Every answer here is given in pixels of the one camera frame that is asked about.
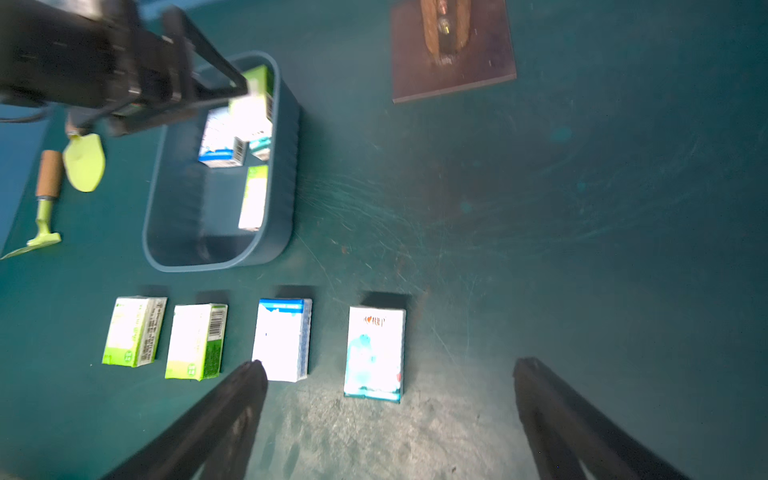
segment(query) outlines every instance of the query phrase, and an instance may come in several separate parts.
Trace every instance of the blue plastic basket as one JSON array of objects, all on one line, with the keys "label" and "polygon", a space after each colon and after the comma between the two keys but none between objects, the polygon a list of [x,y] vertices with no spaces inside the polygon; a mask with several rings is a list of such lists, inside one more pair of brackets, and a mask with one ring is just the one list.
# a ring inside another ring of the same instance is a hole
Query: blue plastic basket
[{"label": "blue plastic basket", "polygon": [[[262,227],[237,228],[249,158],[242,167],[209,168],[197,160],[207,111],[164,127],[152,176],[142,244],[149,263],[162,272],[200,272],[269,262],[285,249],[293,231],[296,150],[300,108],[277,63],[252,51],[228,58],[240,71],[267,65],[274,74],[273,133]],[[199,72],[218,86],[228,80],[216,69]]]}]

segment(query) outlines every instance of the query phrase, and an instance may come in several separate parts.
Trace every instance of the cable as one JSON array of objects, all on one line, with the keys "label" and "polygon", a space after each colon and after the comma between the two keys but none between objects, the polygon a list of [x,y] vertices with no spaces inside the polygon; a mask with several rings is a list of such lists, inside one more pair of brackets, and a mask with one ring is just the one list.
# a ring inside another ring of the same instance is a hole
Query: cable
[{"label": "cable", "polygon": [[40,121],[50,114],[50,107],[40,107],[40,111],[38,113],[29,115],[28,117],[0,118],[0,124],[30,124],[32,122]]}]

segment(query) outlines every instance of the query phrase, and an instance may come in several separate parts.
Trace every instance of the wooden handle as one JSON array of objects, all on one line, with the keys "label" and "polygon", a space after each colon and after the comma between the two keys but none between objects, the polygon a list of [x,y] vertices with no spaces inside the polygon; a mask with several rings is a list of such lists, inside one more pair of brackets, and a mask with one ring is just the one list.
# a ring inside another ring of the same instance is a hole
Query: wooden handle
[{"label": "wooden handle", "polygon": [[58,198],[62,171],[64,171],[64,161],[61,159],[61,152],[43,151],[38,174],[38,197]]}]

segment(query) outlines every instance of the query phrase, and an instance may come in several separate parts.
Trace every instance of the barcode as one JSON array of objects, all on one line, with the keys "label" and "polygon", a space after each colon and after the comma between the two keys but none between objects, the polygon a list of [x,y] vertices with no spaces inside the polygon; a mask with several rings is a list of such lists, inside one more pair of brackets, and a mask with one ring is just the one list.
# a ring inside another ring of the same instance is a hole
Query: barcode
[{"label": "barcode", "polygon": [[144,348],[141,351],[141,362],[148,362],[152,360],[152,346],[154,344],[154,335],[148,336],[144,340]]},{"label": "barcode", "polygon": [[150,312],[149,319],[147,320],[147,328],[144,331],[144,341],[141,345],[139,362],[150,362],[152,360],[152,353],[154,352],[154,339],[157,335],[157,321],[161,318],[164,308],[165,302],[154,303],[153,311]]},{"label": "barcode", "polygon": [[234,166],[237,167],[241,162],[245,160],[245,153],[248,147],[248,142],[242,141],[238,137],[235,137],[235,151],[232,157],[234,158]]},{"label": "barcode", "polygon": [[272,95],[266,94],[266,119],[272,121]]},{"label": "barcode", "polygon": [[215,308],[210,314],[210,326],[208,327],[208,341],[218,340],[222,337],[224,330],[224,311],[223,308]]}]

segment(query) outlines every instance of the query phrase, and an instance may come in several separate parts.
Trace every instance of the trowel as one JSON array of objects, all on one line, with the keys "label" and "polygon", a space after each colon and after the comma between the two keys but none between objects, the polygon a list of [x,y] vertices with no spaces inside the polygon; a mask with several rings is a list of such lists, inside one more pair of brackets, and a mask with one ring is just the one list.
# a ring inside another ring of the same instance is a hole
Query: trowel
[{"label": "trowel", "polygon": [[64,164],[61,160],[61,153],[53,150],[43,152],[40,159],[38,189],[36,192],[38,216],[35,222],[38,225],[38,234],[27,242],[26,247],[13,250],[11,253],[0,258],[0,260],[61,242],[61,235],[51,233],[51,213],[54,200],[58,198],[59,190],[61,189],[61,172],[63,168]]}]

